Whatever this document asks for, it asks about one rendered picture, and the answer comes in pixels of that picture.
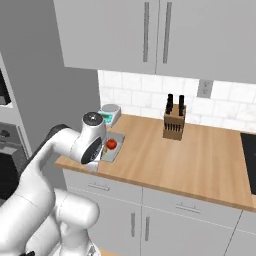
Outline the clear vegetable container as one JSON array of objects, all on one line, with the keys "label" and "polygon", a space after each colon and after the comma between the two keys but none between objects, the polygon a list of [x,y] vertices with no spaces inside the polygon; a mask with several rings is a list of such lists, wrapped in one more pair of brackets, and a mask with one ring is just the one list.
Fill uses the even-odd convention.
[{"label": "clear vegetable container", "polygon": [[102,152],[101,160],[105,162],[113,162],[122,148],[124,138],[125,135],[122,133],[108,131],[107,139],[114,139],[117,143],[117,146],[114,149],[108,149],[106,152]]}]

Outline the grey drawer front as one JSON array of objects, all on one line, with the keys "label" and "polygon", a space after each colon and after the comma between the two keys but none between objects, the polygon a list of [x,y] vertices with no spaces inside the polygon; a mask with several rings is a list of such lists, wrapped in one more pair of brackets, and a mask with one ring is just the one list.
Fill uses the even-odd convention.
[{"label": "grey drawer front", "polygon": [[[91,192],[131,203],[141,203],[142,188],[140,186],[67,169],[63,170],[63,174],[68,190]],[[104,191],[88,187],[88,183],[96,183],[102,186],[107,186],[110,188],[110,190]]]},{"label": "grey drawer front", "polygon": [[243,211],[237,228],[242,231],[256,234],[256,213]]},{"label": "grey drawer front", "polygon": [[[147,216],[153,212],[158,212],[229,229],[236,227],[242,213],[239,209],[149,188],[142,189],[142,204]],[[196,206],[201,210],[201,214],[177,209],[176,204]]]}]

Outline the white kitchen scale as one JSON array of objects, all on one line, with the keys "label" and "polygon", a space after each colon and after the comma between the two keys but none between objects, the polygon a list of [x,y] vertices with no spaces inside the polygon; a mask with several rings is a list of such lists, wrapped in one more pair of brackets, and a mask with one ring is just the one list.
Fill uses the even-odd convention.
[{"label": "white kitchen scale", "polygon": [[121,116],[121,107],[116,104],[105,104],[98,113],[103,117],[107,127],[113,127]]}]

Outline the grey base cupboard door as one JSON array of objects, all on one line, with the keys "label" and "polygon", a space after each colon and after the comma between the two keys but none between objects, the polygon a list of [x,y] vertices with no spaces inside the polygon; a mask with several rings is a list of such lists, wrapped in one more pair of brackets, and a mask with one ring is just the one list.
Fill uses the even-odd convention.
[{"label": "grey base cupboard door", "polygon": [[236,230],[225,256],[256,256],[256,234]]},{"label": "grey base cupboard door", "polygon": [[[100,217],[89,230],[92,241],[102,249],[119,256],[140,256],[141,203],[91,193],[69,190],[95,201]],[[135,237],[131,236],[131,213],[135,212]]]},{"label": "grey base cupboard door", "polygon": [[145,241],[142,207],[141,256],[224,256],[234,229],[170,214],[150,215],[149,239]]}]

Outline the wooden knife block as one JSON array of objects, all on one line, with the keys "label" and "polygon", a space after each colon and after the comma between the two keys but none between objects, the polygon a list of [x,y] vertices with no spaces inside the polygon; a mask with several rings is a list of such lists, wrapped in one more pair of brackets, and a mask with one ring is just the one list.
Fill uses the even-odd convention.
[{"label": "wooden knife block", "polygon": [[186,109],[179,115],[179,105],[175,104],[169,114],[164,114],[163,137],[181,140],[185,126]]}]

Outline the black built-in microwave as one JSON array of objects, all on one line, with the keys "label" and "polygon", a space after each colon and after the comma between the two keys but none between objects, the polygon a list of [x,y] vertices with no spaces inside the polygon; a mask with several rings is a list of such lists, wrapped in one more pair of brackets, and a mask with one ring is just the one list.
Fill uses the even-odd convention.
[{"label": "black built-in microwave", "polygon": [[10,102],[10,95],[8,93],[7,86],[0,69],[0,105],[8,105]]}]

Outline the black hob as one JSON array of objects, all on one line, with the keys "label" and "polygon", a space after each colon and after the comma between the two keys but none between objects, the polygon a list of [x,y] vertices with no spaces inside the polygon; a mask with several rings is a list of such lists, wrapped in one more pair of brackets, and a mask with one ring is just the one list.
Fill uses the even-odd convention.
[{"label": "black hob", "polygon": [[256,195],[256,135],[241,133],[241,141],[252,195]]}]

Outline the grey wall cupboard door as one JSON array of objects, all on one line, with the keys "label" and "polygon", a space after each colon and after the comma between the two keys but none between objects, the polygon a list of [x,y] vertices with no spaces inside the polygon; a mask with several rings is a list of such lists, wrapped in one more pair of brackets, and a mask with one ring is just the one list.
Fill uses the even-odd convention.
[{"label": "grey wall cupboard door", "polygon": [[[172,2],[163,64],[167,2]],[[256,84],[256,0],[160,0],[158,75]]]},{"label": "grey wall cupboard door", "polygon": [[[153,74],[159,0],[53,0],[64,65]],[[149,2],[148,61],[143,62],[144,3]]]}]

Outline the grey wall outlet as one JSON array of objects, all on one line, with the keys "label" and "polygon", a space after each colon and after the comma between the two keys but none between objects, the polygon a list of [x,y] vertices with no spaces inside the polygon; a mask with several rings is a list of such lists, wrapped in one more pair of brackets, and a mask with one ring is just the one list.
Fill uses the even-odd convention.
[{"label": "grey wall outlet", "polygon": [[213,87],[213,80],[200,79],[197,96],[200,98],[210,98],[212,87]]}]

